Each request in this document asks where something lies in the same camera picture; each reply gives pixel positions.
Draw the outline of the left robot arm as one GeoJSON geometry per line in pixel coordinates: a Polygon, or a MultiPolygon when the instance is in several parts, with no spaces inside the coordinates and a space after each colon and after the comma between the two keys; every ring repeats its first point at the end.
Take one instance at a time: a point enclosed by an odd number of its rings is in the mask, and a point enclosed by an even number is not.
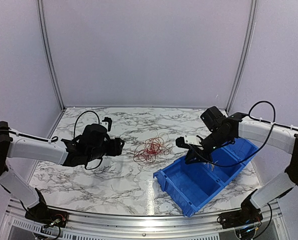
{"type": "Polygon", "coordinates": [[[25,158],[51,162],[65,167],[87,166],[93,160],[104,156],[120,156],[125,142],[110,138],[111,124],[89,124],[83,133],[72,140],[57,137],[40,138],[9,128],[6,121],[0,121],[0,185],[19,199],[27,208],[27,215],[42,223],[52,218],[42,193],[31,187],[9,163],[8,158],[25,158]]]}

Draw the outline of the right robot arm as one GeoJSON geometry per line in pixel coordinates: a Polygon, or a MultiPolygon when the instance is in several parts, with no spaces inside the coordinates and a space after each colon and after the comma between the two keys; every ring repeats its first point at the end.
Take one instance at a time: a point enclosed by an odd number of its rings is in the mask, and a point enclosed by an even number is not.
{"type": "Polygon", "coordinates": [[[257,150],[239,160],[238,164],[246,162],[266,146],[290,156],[289,164],[281,173],[241,203],[241,209],[236,214],[241,224],[249,223],[262,207],[298,187],[298,127],[277,123],[275,111],[272,112],[272,120],[263,120],[252,116],[250,112],[225,116],[212,106],[200,118],[210,132],[208,136],[185,135],[177,140],[178,144],[188,149],[186,164],[204,162],[215,166],[217,164],[211,154],[237,139],[261,144],[257,150]]]}

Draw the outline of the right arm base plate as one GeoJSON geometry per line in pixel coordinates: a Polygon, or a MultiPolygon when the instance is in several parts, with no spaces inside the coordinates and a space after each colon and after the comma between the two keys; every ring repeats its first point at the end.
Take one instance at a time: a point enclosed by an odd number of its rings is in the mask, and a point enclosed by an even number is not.
{"type": "Polygon", "coordinates": [[[221,224],[223,229],[258,223],[262,220],[263,216],[260,210],[250,210],[248,208],[223,212],[217,218],[217,222],[221,224]]]}

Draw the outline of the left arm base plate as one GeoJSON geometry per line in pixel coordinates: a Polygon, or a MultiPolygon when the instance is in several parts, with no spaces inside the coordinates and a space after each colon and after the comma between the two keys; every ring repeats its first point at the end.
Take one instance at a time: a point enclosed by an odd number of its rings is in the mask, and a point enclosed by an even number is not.
{"type": "Polygon", "coordinates": [[[66,226],[68,217],[68,212],[52,208],[49,208],[47,210],[47,213],[33,213],[32,210],[29,210],[25,213],[26,219],[49,226],[51,225],[51,223],[55,223],[55,225],[61,228],[64,228],[66,226]]]}

